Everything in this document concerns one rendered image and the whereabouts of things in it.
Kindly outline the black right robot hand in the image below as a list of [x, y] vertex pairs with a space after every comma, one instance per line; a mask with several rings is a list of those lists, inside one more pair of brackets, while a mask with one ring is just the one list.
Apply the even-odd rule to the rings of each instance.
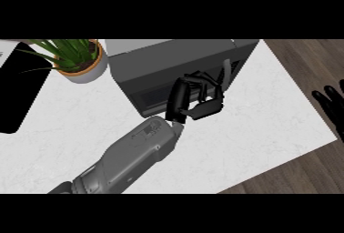
[[324, 94], [317, 90], [311, 91], [311, 96], [317, 100], [323, 113], [336, 128], [336, 133], [344, 142], [344, 96], [332, 86], [323, 87]]

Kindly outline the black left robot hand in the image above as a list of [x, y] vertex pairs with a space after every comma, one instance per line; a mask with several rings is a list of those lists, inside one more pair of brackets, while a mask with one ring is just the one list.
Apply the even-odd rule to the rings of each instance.
[[[165, 119], [168, 121], [184, 124], [187, 117], [199, 120], [220, 112], [224, 98], [221, 90], [222, 79], [224, 71], [220, 71], [218, 78], [212, 78], [205, 72], [196, 71], [175, 79], [165, 111]], [[191, 109], [187, 109], [191, 89], [199, 90], [199, 104]]]

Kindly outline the dark grey microwave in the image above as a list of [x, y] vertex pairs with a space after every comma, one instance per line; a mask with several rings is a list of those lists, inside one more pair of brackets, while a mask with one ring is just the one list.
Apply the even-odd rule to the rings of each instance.
[[107, 39], [112, 79], [141, 117], [165, 111], [174, 80], [205, 72], [218, 78], [231, 61], [231, 81], [255, 49], [255, 39]]

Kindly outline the white plant pot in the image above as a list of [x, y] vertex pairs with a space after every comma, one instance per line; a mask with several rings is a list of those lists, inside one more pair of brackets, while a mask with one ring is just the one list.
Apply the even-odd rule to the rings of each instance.
[[53, 39], [57, 48], [53, 64], [63, 77], [76, 84], [93, 82], [107, 67], [107, 55], [96, 39]]

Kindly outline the green potted plant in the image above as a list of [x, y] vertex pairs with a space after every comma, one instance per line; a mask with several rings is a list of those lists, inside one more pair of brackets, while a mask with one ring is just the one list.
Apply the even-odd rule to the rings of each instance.
[[97, 39], [29, 39], [29, 42], [51, 53], [45, 56], [38, 52], [20, 49], [53, 63], [51, 69], [62, 74], [76, 76], [85, 73], [101, 58], [101, 45]]

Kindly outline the black flat cooktop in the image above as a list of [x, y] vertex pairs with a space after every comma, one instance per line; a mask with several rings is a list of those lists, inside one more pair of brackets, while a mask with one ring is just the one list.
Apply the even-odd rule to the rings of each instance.
[[0, 133], [19, 130], [51, 63], [17, 41], [0, 40]]

